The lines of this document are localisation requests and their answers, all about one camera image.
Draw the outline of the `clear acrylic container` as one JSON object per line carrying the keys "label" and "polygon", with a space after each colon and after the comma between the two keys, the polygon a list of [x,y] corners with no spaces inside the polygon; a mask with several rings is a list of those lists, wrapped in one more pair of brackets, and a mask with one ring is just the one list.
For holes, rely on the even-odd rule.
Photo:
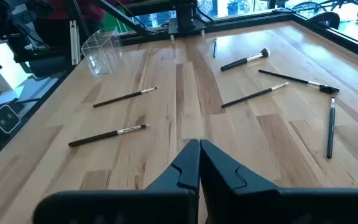
{"label": "clear acrylic container", "polygon": [[117,27],[96,31],[82,45],[81,51],[94,76],[112,75],[122,59],[121,39]]}

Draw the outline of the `black rounded object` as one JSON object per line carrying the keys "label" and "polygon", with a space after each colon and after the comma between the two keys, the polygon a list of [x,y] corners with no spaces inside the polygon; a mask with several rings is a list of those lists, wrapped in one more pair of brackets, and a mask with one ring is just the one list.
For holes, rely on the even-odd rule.
{"label": "black rounded object", "polygon": [[306,21],[314,24],[320,23],[324,26],[338,29],[341,19],[337,13],[329,11],[315,15]]}

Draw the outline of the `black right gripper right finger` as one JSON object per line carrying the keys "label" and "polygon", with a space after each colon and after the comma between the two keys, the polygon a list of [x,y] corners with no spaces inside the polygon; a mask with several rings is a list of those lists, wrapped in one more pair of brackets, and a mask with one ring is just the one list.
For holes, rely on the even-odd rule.
{"label": "black right gripper right finger", "polygon": [[358,189],[279,187],[211,142],[200,146],[201,185],[213,224],[358,224]]}

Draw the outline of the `dark chair seat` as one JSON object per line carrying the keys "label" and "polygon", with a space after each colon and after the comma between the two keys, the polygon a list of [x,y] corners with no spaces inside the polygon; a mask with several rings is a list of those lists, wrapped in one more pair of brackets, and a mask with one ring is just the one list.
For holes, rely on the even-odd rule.
{"label": "dark chair seat", "polygon": [[71,68],[71,60],[64,56],[51,57],[30,61],[29,67],[36,77],[46,77]]}

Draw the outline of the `person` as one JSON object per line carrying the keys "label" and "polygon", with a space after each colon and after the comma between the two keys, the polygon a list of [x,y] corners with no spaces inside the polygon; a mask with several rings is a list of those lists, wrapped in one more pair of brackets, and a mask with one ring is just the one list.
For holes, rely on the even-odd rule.
{"label": "person", "polygon": [[[34,22],[35,31],[49,46],[70,47],[70,21],[63,7],[66,0],[47,1],[54,8],[54,14],[37,19]],[[89,34],[92,35],[100,30],[105,11],[95,5],[92,0],[77,0],[77,3]]]}

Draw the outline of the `dark-handled brush silver ferrule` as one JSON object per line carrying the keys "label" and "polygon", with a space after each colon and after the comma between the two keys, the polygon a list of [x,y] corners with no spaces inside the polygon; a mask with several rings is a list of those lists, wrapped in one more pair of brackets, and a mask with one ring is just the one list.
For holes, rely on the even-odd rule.
{"label": "dark-handled brush silver ferrule", "polygon": [[130,128],[118,129],[118,130],[115,130],[115,131],[110,131],[110,132],[107,132],[107,133],[102,133],[102,134],[98,134],[98,135],[95,135],[95,136],[91,136],[91,137],[87,137],[87,138],[84,138],[84,139],[79,139],[79,140],[76,140],[76,141],[73,141],[73,142],[69,142],[68,145],[70,147],[77,147],[77,146],[81,146],[81,145],[88,144],[88,143],[91,143],[91,142],[103,140],[103,139],[106,139],[106,138],[112,138],[112,137],[122,135],[122,134],[125,134],[125,133],[137,131],[139,129],[146,129],[149,126],[150,126],[149,124],[142,124],[142,125],[133,126],[133,127],[130,127]]}

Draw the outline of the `white aluminium extrusion post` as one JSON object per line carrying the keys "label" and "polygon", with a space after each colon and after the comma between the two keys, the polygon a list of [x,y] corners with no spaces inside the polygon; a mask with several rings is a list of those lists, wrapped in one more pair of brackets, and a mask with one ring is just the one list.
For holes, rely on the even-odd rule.
{"label": "white aluminium extrusion post", "polygon": [[76,21],[70,21],[71,64],[78,65],[81,57],[80,35]]}

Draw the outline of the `thick dark-handled brush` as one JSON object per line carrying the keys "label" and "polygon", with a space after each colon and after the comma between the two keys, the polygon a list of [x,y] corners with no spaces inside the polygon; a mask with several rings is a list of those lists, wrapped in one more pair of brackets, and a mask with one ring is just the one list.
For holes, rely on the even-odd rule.
{"label": "thick dark-handled brush", "polygon": [[328,130],[328,145],[327,158],[331,159],[333,156],[333,142],[334,142],[334,123],[335,123],[335,97],[331,97],[331,107],[329,112],[329,130]]}

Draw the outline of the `long black angled-head brush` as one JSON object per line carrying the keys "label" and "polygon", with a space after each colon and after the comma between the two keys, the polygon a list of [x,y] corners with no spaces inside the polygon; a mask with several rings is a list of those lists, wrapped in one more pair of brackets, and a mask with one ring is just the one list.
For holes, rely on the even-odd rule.
{"label": "long black angled-head brush", "polygon": [[282,75],[282,74],[279,74],[279,73],[270,72],[270,71],[266,71],[266,70],[262,70],[262,69],[259,69],[258,72],[264,73],[264,74],[269,74],[269,75],[279,77],[279,78],[283,78],[283,79],[286,79],[286,80],[291,80],[291,81],[294,81],[294,82],[302,83],[304,85],[315,86],[315,87],[318,87],[321,92],[327,93],[327,94],[333,94],[333,93],[339,92],[339,89],[336,88],[336,87],[325,85],[325,84],[318,83],[318,82],[312,82],[312,81],[303,80],[303,79],[300,79],[300,78],[290,77],[290,76],[287,76],[287,75]]}

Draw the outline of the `green panel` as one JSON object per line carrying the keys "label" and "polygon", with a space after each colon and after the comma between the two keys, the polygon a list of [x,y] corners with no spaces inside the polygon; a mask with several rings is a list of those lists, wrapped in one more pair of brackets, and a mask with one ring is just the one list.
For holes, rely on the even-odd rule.
{"label": "green panel", "polygon": [[106,13],[104,19],[101,21],[103,27],[112,27],[116,28],[119,33],[129,32],[132,29],[126,26],[123,22],[119,19],[115,18],[114,16]]}

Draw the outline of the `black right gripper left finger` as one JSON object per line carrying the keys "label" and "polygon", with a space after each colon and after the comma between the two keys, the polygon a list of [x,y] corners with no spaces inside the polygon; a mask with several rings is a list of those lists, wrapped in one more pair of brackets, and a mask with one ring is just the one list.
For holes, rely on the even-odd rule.
{"label": "black right gripper left finger", "polygon": [[33,224],[196,224],[200,143],[189,141],[144,190],[74,190],[44,198]]}

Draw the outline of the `slim black brush pale tip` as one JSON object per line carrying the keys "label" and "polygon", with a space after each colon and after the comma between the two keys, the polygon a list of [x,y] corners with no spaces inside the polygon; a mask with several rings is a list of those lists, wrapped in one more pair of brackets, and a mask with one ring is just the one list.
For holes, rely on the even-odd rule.
{"label": "slim black brush pale tip", "polygon": [[234,101],[230,101],[228,103],[225,103],[223,105],[221,105],[221,108],[227,108],[228,106],[232,106],[232,105],[235,105],[237,103],[240,103],[240,102],[243,102],[243,101],[246,101],[246,100],[249,100],[251,98],[255,98],[255,97],[258,97],[260,95],[264,95],[264,94],[267,94],[267,93],[270,93],[272,91],[275,91],[281,87],[284,87],[286,85],[288,85],[289,83],[288,82],[285,82],[285,83],[282,83],[282,84],[279,84],[279,85],[275,85],[275,86],[272,86],[270,88],[267,88],[267,89],[264,89],[262,91],[259,91],[257,93],[253,93],[251,95],[248,95],[248,96],[245,96],[245,97],[242,97],[242,98],[239,98],[239,99],[236,99]]}

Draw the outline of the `fluffy powder brush black handle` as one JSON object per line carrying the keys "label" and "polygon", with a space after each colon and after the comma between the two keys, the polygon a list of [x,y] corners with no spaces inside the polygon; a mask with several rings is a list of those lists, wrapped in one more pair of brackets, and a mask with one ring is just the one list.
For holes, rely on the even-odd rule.
{"label": "fluffy powder brush black handle", "polygon": [[248,56],[246,58],[242,58],[242,59],[237,60],[235,62],[232,62],[232,63],[229,63],[227,65],[224,65],[220,69],[223,72],[223,71],[232,69],[234,67],[238,67],[240,65],[247,64],[250,61],[253,61],[253,60],[256,60],[256,59],[259,59],[259,58],[266,58],[266,57],[269,57],[269,56],[270,56],[269,49],[268,48],[263,48],[259,53],[250,55],[250,56]]}

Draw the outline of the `black slanted frame strut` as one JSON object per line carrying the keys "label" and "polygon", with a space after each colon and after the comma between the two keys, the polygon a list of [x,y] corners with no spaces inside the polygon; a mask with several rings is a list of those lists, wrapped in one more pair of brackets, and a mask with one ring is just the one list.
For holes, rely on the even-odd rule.
{"label": "black slanted frame strut", "polygon": [[129,26],[132,30],[142,36],[150,35],[149,31],[142,27],[140,24],[135,24],[130,20],[125,14],[116,9],[113,5],[108,3],[106,0],[93,0],[99,7],[104,9],[110,15],[114,16],[116,19],[124,23],[126,26]]}

